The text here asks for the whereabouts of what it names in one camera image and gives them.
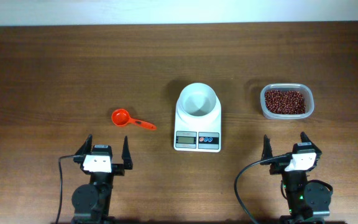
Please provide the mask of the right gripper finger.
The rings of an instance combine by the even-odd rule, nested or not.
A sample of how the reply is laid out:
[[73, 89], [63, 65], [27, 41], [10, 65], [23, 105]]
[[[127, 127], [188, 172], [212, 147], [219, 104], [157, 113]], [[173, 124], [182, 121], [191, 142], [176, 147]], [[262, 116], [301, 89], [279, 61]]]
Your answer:
[[300, 138], [302, 143], [309, 142], [311, 144], [310, 147], [314, 149], [317, 156], [322, 155], [321, 150], [310, 140], [310, 138], [306, 135], [305, 132], [301, 132]]
[[263, 162], [261, 162], [260, 164], [261, 165], [269, 165], [270, 162], [267, 161], [267, 159], [271, 159], [272, 157], [273, 157], [273, 154], [272, 154], [272, 147], [270, 145], [270, 139], [265, 134], [264, 135], [263, 150], [262, 150], [262, 155], [261, 155], [261, 160]]

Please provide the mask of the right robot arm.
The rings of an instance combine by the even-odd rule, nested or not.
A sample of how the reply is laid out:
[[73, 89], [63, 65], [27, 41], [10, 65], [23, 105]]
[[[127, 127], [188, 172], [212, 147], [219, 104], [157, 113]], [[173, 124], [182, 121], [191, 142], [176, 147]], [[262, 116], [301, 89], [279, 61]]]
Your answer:
[[292, 152], [274, 156], [270, 139], [264, 136], [262, 165], [270, 167], [271, 175], [282, 176], [280, 190], [290, 214], [282, 215], [280, 223], [324, 223], [324, 218], [330, 215], [333, 187], [321, 180], [308, 179], [308, 172], [317, 166], [322, 152], [304, 132], [300, 139]]

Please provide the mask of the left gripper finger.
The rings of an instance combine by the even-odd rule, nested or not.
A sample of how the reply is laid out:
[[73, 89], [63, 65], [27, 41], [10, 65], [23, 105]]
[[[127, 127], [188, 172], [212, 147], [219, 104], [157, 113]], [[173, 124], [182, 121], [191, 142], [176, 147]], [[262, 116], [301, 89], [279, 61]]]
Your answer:
[[83, 145], [79, 148], [79, 150], [76, 151], [73, 158], [73, 162], [77, 164], [82, 164], [84, 162], [85, 157], [91, 154], [92, 141], [93, 141], [93, 135], [90, 134], [86, 138], [86, 141], [83, 143]]
[[128, 141], [128, 137], [125, 136], [124, 138], [124, 144], [123, 144], [123, 148], [122, 148], [122, 160], [123, 160], [123, 165], [124, 165], [124, 169], [126, 170], [132, 170], [133, 169], [133, 161], [132, 161], [132, 157], [129, 151], [129, 141]]

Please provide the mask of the orange measuring scoop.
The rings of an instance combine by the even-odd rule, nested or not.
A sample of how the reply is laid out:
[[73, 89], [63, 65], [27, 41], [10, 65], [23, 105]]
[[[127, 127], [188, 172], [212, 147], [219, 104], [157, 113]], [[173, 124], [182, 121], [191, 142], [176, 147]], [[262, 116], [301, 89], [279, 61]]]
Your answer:
[[112, 112], [111, 120], [116, 126], [126, 126], [127, 124], [134, 124], [138, 127], [155, 131], [157, 127], [149, 122], [134, 119], [130, 116], [129, 112], [125, 109], [116, 109]]

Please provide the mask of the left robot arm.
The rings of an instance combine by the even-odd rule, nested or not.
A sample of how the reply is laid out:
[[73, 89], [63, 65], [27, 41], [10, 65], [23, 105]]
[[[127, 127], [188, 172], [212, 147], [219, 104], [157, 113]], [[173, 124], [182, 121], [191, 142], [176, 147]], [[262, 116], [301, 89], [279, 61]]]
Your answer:
[[89, 182], [77, 187], [71, 196], [75, 210], [71, 222], [74, 224], [113, 223], [109, 208], [114, 177], [124, 176], [126, 170], [133, 169], [128, 138], [124, 138], [120, 164], [113, 163], [111, 146], [93, 145], [92, 139], [93, 136], [89, 135], [73, 158], [80, 169], [89, 175]]

